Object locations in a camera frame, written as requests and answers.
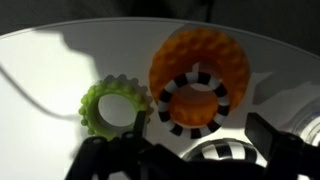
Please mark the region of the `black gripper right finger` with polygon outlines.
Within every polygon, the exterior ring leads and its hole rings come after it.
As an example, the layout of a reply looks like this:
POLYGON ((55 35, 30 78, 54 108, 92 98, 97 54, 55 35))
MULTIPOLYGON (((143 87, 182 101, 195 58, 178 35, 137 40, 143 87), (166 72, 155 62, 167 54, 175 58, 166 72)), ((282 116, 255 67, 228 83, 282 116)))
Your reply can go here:
POLYGON ((320 148, 299 136, 279 131, 258 113, 248 113, 245 135, 267 161, 264 180, 320 180, 320 148))

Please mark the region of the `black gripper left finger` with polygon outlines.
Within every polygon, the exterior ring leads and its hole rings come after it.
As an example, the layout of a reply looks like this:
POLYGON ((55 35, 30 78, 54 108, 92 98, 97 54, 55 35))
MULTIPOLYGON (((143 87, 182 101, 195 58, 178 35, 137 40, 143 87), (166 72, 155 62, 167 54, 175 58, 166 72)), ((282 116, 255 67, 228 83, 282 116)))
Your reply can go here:
POLYGON ((107 140, 94 136, 83 141, 65 180, 111 180, 123 172, 129 180, 174 180, 187 176, 187 163, 145 137, 146 112, 139 111, 134 127, 107 140))

